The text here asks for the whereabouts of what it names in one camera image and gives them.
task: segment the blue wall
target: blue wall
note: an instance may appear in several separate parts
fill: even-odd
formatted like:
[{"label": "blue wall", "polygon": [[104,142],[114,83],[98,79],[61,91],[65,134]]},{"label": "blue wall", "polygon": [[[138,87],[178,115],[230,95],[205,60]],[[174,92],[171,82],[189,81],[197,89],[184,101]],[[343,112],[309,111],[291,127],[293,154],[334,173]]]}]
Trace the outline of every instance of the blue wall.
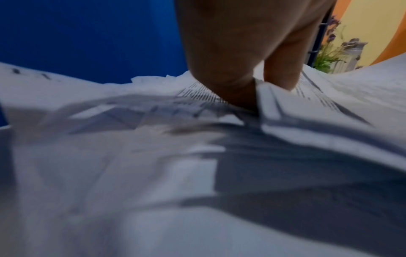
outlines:
[{"label": "blue wall", "polygon": [[2,0],[0,61],[99,83],[187,70],[173,0]]}]

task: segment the newspaper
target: newspaper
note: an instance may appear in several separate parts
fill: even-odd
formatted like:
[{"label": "newspaper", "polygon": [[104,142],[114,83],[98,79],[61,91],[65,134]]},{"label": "newspaper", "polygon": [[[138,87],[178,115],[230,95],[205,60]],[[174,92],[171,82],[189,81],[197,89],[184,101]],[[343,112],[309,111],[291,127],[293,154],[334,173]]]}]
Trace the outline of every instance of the newspaper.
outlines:
[{"label": "newspaper", "polygon": [[406,251],[402,133],[340,77],[258,80],[259,117],[189,72],[101,85],[1,64],[0,78],[28,256]]}]

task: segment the human skin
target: human skin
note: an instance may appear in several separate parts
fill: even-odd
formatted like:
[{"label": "human skin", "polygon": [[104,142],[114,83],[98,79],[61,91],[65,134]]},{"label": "human skin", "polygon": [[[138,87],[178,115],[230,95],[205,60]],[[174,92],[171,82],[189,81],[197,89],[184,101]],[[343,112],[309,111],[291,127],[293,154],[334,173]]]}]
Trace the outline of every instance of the human skin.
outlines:
[{"label": "human skin", "polygon": [[256,111],[253,69],[292,90],[335,0],[175,0],[193,76],[230,104]]}]

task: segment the dark pole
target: dark pole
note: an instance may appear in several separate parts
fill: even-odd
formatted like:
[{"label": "dark pole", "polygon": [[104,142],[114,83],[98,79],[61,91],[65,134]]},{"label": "dark pole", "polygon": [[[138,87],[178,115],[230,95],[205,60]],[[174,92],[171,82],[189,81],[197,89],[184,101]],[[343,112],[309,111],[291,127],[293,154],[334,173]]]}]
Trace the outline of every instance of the dark pole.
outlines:
[{"label": "dark pole", "polygon": [[323,20],[321,21],[321,24],[319,26],[318,33],[316,36],[316,40],[314,41],[313,48],[311,51],[309,51],[310,55],[309,55],[309,59],[307,61],[307,65],[310,67],[314,66],[317,54],[321,47],[321,43],[323,42],[324,35],[326,34],[326,30],[329,25],[329,21],[331,18],[331,14],[333,13],[334,7],[335,7],[335,4],[329,9],[329,11],[326,13]]}]

